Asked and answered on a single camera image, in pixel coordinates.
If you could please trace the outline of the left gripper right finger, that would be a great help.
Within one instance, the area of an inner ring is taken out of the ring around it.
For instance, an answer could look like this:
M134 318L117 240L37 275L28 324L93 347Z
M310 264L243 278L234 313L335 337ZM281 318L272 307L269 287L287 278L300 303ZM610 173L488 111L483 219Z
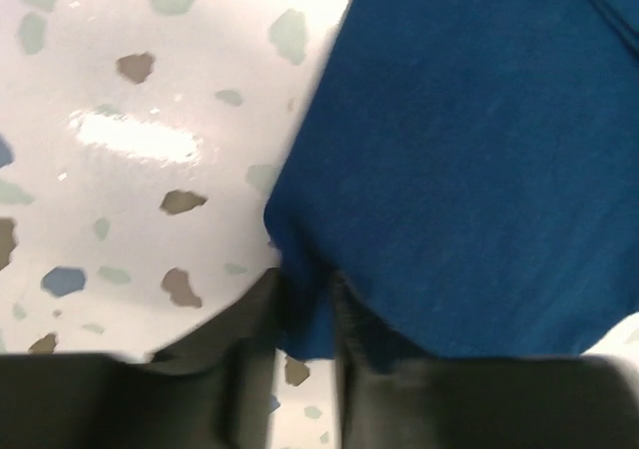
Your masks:
M638 444L638 384L606 356L442 358L332 283L344 448L622 448Z

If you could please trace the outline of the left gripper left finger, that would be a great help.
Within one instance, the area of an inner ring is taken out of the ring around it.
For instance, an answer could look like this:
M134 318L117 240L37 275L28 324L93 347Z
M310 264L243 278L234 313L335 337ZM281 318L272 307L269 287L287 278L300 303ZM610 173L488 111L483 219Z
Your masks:
M270 268L147 363L107 353L2 356L2 447L265 447L279 299Z

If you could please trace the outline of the blue mickey t-shirt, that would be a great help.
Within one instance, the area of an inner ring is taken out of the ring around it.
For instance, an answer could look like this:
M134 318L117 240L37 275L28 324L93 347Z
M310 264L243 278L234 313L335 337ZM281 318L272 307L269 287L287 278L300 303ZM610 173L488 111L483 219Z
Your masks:
M584 352L638 309L638 0L352 0L264 221L294 358L336 272L439 356Z

